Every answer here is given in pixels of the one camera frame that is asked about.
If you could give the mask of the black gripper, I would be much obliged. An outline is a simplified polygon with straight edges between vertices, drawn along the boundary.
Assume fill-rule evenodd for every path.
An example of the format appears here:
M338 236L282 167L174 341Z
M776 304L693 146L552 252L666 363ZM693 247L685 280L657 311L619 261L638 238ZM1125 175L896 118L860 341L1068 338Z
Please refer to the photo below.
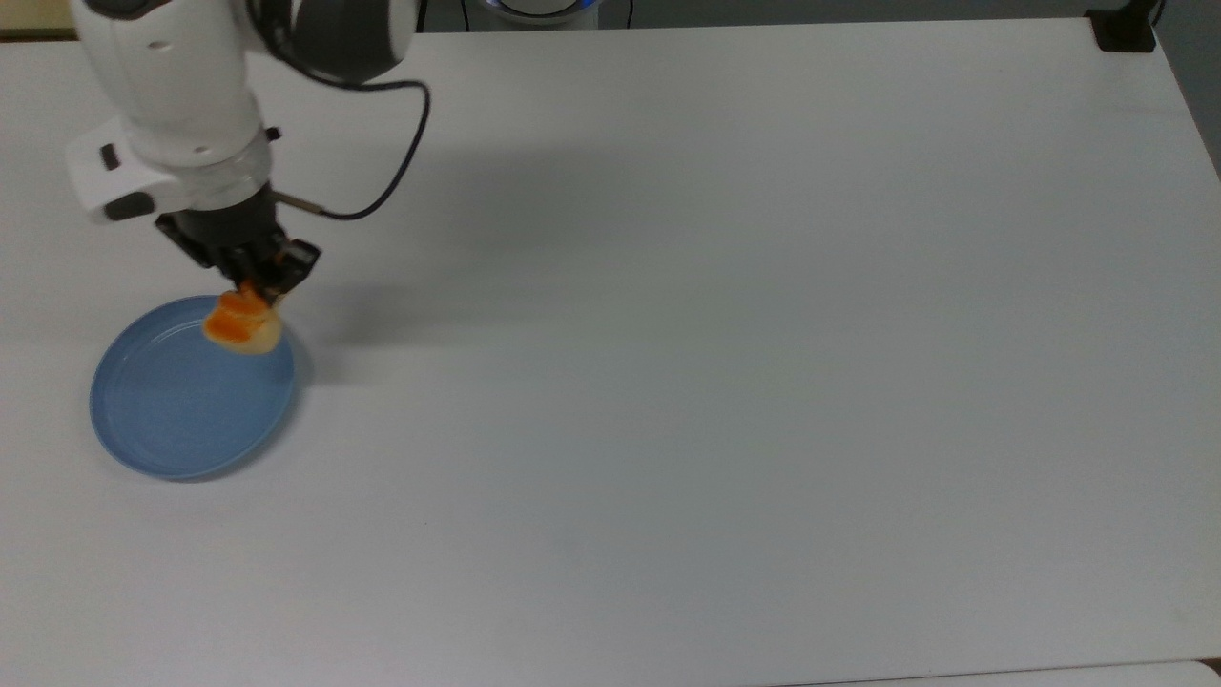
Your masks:
M200 268L231 279L236 292L260 293L259 279L271 279L272 299L308 279L321 257L308 240L286 243L269 184L232 207L158 215L155 227Z

